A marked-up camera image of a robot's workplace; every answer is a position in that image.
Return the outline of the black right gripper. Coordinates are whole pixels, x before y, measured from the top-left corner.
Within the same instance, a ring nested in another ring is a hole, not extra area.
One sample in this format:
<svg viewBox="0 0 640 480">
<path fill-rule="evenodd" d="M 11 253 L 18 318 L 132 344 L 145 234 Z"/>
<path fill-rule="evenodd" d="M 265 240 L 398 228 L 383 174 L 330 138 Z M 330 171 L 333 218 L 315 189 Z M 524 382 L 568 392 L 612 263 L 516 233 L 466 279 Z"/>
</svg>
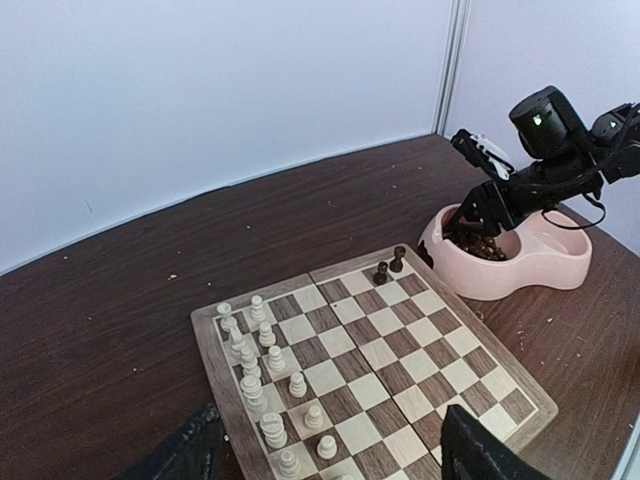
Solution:
<svg viewBox="0 0 640 480">
<path fill-rule="evenodd" d="M 591 128 L 567 97 L 547 86 L 509 113 L 533 163 L 508 181 L 474 187 L 445 223 L 446 233 L 497 237 L 534 213 L 546 214 L 576 196 L 604 211 L 601 190 L 639 173 L 639 107 L 622 104 L 600 115 Z"/>
</svg>

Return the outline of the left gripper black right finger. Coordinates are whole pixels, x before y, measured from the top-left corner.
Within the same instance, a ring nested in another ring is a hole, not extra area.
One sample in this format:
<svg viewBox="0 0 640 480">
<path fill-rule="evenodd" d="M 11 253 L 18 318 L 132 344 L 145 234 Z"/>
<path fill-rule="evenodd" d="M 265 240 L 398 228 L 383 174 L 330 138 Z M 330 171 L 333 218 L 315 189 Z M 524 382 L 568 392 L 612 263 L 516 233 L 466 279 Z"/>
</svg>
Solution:
<svg viewBox="0 0 640 480">
<path fill-rule="evenodd" d="M 548 480 L 492 435 L 458 404 L 447 407 L 441 427 L 441 478 Z"/>
</svg>

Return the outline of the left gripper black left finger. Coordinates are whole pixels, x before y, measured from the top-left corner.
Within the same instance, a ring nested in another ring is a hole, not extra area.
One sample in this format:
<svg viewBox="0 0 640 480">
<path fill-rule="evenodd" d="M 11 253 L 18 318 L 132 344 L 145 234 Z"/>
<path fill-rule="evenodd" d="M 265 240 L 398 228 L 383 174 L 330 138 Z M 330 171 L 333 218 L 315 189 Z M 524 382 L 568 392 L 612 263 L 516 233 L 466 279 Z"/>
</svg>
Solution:
<svg viewBox="0 0 640 480">
<path fill-rule="evenodd" d="M 150 454 L 116 479 L 217 479 L 223 423 L 215 404 L 191 415 Z"/>
</svg>

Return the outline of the dark pawn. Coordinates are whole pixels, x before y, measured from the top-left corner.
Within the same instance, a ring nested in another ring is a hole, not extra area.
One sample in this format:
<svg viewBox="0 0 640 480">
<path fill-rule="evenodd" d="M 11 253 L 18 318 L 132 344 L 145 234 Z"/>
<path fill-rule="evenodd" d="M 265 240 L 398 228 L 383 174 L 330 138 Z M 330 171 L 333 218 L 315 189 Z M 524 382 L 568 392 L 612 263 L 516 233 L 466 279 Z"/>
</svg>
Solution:
<svg viewBox="0 0 640 480">
<path fill-rule="evenodd" d="M 376 267 L 376 272 L 373 275 L 373 283 L 376 286 L 381 286 L 388 281 L 388 269 L 389 264 L 386 261 L 380 261 Z"/>
</svg>

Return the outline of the dark chess piece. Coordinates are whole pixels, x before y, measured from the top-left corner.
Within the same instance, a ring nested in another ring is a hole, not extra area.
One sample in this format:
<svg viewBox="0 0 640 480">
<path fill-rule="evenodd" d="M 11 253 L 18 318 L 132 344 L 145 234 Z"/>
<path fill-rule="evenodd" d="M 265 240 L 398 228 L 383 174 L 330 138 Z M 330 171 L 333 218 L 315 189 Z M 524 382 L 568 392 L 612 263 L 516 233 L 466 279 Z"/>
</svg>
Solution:
<svg viewBox="0 0 640 480">
<path fill-rule="evenodd" d="M 393 273 L 400 273 L 404 268 L 404 258 L 406 248 L 402 245 L 396 246 L 393 252 L 393 259 L 389 262 L 389 270 Z"/>
</svg>

